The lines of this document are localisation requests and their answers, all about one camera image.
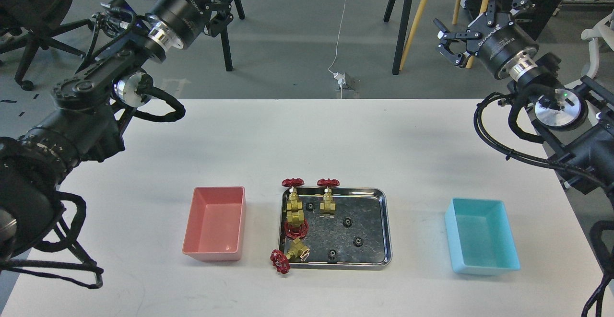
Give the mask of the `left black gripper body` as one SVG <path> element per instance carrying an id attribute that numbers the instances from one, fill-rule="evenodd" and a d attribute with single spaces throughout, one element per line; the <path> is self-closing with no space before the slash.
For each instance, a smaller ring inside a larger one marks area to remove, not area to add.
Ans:
<path id="1" fill-rule="evenodd" d="M 188 48 L 200 34 L 217 37 L 221 14 L 212 17 L 219 0 L 158 0 L 145 14 L 152 25 L 148 38 L 169 50 Z"/>

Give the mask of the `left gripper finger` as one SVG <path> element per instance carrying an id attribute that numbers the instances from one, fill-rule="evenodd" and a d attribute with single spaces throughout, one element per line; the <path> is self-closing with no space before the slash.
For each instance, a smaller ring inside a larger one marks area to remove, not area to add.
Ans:
<path id="1" fill-rule="evenodd" d="M 232 22 L 233 15 L 231 13 L 233 0 L 212 0 L 205 5 L 205 13 L 212 17 L 205 25 L 205 33 L 210 37 L 217 37 L 226 27 Z"/>

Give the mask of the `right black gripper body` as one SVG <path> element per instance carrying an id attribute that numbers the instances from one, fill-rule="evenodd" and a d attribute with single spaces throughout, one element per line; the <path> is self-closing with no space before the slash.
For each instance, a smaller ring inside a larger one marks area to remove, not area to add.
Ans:
<path id="1" fill-rule="evenodd" d="M 482 37 L 476 40 L 476 46 L 468 42 L 468 51 L 476 52 L 478 59 L 485 65 L 495 79 L 501 80 L 509 76 L 508 63 L 519 52 L 534 57 L 539 45 L 522 28 L 520 28 L 508 12 L 497 12 L 494 15 L 494 26 L 487 26 L 486 14 L 477 17 L 468 29 L 479 32 Z"/>

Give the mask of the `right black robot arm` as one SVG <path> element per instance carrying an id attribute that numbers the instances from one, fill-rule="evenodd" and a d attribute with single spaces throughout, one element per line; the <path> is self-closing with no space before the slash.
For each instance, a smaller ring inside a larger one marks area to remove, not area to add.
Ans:
<path id="1" fill-rule="evenodd" d="M 516 24 L 516 15 L 531 8 L 530 0 L 487 0 L 464 31 L 452 32 L 434 20 L 437 49 L 454 66 L 463 68 L 477 57 L 495 79 L 510 78 L 509 94 L 493 92 L 478 103 L 473 116 L 476 133 L 488 146 L 525 164 L 557 171 L 568 188 L 589 193 L 597 188 L 613 199 L 613 93 L 594 77 L 602 38 L 613 46 L 607 18 L 582 33 L 589 41 L 590 68 L 579 80 L 562 84 L 561 60 L 552 53 L 539 59 L 539 46 Z M 546 143 L 554 154 L 534 157 L 505 146 L 484 127 L 483 111 L 493 102 L 510 105 L 509 129 L 521 140 Z"/>

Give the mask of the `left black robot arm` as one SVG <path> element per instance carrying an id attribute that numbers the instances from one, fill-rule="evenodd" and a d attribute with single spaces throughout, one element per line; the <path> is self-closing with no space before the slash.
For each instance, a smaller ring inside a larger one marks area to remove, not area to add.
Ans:
<path id="1" fill-rule="evenodd" d="M 176 122 L 184 105 L 156 88 L 142 65 L 162 63 L 169 49 L 188 48 L 199 34 L 222 35 L 224 63 L 232 70 L 226 27 L 240 0 L 158 0 L 138 15 L 112 0 L 94 30 L 109 23 L 113 39 L 86 53 L 74 76 L 52 91 L 55 111 L 17 139 L 1 138 L 1 270 L 45 278 L 35 268 L 89 271 L 101 288 L 101 269 L 78 243 L 86 218 L 83 197 L 59 191 L 81 162 L 102 162 L 125 149 L 123 133 L 134 117 Z"/>

